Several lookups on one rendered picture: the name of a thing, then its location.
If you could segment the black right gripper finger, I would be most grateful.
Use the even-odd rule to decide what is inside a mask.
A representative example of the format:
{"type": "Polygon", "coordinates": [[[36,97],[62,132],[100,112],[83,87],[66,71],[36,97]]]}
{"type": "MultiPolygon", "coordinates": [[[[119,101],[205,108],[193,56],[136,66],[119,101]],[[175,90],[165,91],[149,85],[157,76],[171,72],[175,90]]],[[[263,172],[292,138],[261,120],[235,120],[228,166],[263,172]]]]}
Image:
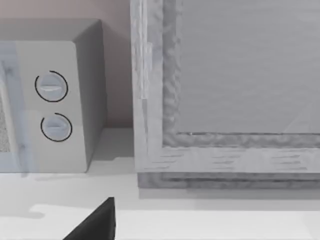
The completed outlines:
{"type": "Polygon", "coordinates": [[[62,240],[115,240],[115,198],[108,197],[62,240]]]}

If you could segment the pale round microwave knob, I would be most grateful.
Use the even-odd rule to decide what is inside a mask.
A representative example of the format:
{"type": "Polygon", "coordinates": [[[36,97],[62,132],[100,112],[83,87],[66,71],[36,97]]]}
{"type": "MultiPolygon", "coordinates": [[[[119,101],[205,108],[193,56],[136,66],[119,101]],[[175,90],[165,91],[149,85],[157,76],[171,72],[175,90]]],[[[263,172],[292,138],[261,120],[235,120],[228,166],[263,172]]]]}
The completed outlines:
{"type": "Polygon", "coordinates": [[[70,138],[73,126],[65,115],[54,113],[42,118],[40,130],[48,140],[60,143],[70,138]]]}
{"type": "Polygon", "coordinates": [[[49,103],[62,101],[69,92],[65,77],[53,70],[38,75],[34,81],[34,89],[41,99],[49,103]]]}

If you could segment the pale microwave oven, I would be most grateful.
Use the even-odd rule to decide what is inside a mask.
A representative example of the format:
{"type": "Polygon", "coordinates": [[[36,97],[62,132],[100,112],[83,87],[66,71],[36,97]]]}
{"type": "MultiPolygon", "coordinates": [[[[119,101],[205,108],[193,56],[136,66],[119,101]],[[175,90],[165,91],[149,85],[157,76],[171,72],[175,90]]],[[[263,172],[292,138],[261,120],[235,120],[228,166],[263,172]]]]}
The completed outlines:
{"type": "Polygon", "coordinates": [[[90,18],[0,18],[0,173],[86,172],[107,119],[102,22],[90,18]],[[47,102],[35,79],[64,76],[67,96],[47,102]],[[47,139],[43,117],[59,113],[70,138],[47,139]]]}

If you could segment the grey cabinet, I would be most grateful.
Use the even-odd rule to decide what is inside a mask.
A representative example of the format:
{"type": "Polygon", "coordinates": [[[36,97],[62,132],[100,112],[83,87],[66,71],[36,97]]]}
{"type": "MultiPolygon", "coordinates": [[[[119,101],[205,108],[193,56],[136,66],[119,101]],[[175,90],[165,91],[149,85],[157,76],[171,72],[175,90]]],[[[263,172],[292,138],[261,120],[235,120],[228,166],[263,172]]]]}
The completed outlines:
{"type": "Polygon", "coordinates": [[[140,188],[320,189],[320,0],[130,0],[140,188]]]}

